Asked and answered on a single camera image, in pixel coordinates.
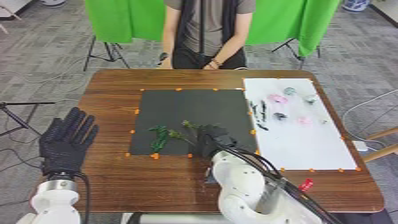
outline gray shirt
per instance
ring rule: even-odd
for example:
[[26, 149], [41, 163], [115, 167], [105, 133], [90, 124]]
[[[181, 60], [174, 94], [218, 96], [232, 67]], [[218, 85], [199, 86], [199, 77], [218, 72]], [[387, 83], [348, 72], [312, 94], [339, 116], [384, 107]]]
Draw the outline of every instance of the gray shirt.
[[[163, 0], [165, 4], [176, 10], [181, 10], [185, 0]], [[188, 22], [185, 46], [193, 52], [199, 52], [199, 24], [200, 24], [200, 1], [195, 1], [193, 17]], [[222, 9], [224, 0], [206, 0], [206, 24], [204, 24], [204, 55], [215, 56], [222, 48]], [[252, 13], [256, 9], [256, 0], [238, 0], [238, 14]]]

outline wall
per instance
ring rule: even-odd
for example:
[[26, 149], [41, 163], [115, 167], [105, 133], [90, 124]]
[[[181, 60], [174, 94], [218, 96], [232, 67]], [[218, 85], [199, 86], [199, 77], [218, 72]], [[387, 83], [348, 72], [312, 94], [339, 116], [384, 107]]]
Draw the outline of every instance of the wall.
[[[0, 5], [3, 5], [12, 12], [16, 12], [30, 1], [32, 0], [0, 0]], [[9, 12], [3, 9], [0, 9], [0, 17], [9, 17]]]
[[373, 0], [373, 5], [398, 22], [398, 0]]

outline black pants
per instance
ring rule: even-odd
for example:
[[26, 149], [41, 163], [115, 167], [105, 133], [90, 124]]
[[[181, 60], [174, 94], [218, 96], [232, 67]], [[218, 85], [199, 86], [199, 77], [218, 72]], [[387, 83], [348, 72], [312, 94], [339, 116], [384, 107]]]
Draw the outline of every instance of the black pants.
[[[211, 62], [213, 57], [204, 57], [204, 66]], [[174, 69], [202, 69], [199, 54], [188, 49], [188, 47], [179, 47], [174, 49], [172, 53], [172, 68]], [[245, 66], [245, 53], [243, 49], [236, 52], [232, 57], [225, 60], [220, 69], [236, 69]]]

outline dark vest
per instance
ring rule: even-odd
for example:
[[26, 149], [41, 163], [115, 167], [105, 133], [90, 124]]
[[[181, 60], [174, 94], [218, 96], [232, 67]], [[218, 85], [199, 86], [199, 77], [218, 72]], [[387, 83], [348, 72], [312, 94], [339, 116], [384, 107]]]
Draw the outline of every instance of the dark vest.
[[[186, 24], [193, 16], [193, 5], [195, 5], [195, 1], [192, 0], [183, 1], [176, 44], [174, 44], [176, 47], [181, 46], [185, 41]], [[224, 43], [227, 42], [227, 40], [231, 39], [234, 35], [236, 10], [238, 10], [238, 0], [224, 0], [224, 12], [222, 12], [222, 42]]]

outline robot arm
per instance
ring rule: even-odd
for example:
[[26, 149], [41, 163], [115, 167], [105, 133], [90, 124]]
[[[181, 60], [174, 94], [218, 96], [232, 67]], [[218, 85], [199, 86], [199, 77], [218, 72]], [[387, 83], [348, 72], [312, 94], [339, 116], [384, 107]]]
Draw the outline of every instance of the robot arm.
[[213, 161], [211, 175], [222, 187], [218, 209], [227, 220], [247, 224], [341, 224], [266, 159], [236, 148], [225, 129], [208, 125], [197, 136], [200, 155]]
[[[44, 157], [42, 175], [48, 181], [39, 185], [30, 200], [35, 214], [26, 214], [17, 224], [80, 224], [80, 214], [73, 208], [78, 201], [74, 177], [83, 179], [89, 186], [89, 179], [80, 169], [97, 133], [97, 126], [92, 124], [94, 117], [85, 116], [78, 108], [71, 109], [64, 120], [53, 119], [39, 139], [39, 152]], [[87, 213], [89, 211], [85, 211], [85, 223], [89, 223]]]
[[16, 224], [80, 224], [80, 214], [73, 208], [76, 201], [74, 181], [62, 179], [46, 181], [30, 200], [37, 214], [26, 214]]
[[218, 209], [232, 223], [323, 223], [254, 167], [224, 151], [213, 156], [213, 176], [222, 187]]

